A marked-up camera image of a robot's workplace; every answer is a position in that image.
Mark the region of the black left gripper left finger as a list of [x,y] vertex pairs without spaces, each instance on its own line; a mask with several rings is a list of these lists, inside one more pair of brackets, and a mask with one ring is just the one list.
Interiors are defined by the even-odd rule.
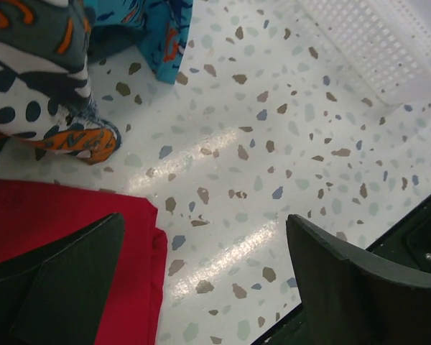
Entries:
[[0,262],[0,344],[94,344],[124,232],[113,213]]

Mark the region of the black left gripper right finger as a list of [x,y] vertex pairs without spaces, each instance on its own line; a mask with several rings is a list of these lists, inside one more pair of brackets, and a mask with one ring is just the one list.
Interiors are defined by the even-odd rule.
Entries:
[[315,344],[431,344],[431,274],[361,249],[299,215],[287,244]]

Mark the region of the blue shark print shorts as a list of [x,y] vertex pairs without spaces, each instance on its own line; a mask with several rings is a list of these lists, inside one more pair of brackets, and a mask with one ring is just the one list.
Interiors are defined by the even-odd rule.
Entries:
[[88,58],[99,61],[135,46],[157,80],[173,84],[185,54],[191,0],[85,1],[94,10]]

